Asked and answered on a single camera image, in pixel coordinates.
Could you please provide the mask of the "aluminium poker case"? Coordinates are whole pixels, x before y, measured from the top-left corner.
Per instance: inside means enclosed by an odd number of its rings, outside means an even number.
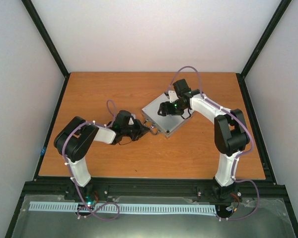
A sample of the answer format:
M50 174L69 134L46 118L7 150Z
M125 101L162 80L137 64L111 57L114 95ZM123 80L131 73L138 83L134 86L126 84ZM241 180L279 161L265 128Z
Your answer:
M169 138L186 123L193 111L185 109L184 114L181 116L166 115L164 117L158 114L159 106L164 102L169 102L169 97L162 93L142 108L142 115L145 118L144 125L150 129L153 135L161 133L166 138Z

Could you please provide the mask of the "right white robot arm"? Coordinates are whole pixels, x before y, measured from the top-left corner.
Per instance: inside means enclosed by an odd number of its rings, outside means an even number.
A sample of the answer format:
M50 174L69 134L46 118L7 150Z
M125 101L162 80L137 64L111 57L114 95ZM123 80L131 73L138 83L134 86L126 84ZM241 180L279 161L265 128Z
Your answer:
M213 123L215 146L220 158L212 190L216 199L223 200L235 189L239 158L247 153L246 145L253 144L243 112L219 105L198 89L184 93L170 90L168 97L168 101L160 104L158 115L183 116L185 110L194 111Z

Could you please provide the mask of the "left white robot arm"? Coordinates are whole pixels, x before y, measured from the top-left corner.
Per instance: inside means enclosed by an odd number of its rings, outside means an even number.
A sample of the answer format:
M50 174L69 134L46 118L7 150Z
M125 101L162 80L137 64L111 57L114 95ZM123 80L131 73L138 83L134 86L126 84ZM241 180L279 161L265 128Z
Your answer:
M93 195L93 186L88 184L91 175L85 159L93 142L116 145L123 137L137 141L149 131L149 127L125 110L119 111L107 125L74 117L56 136L54 147L65 160L71 180L77 185L76 194L84 200Z

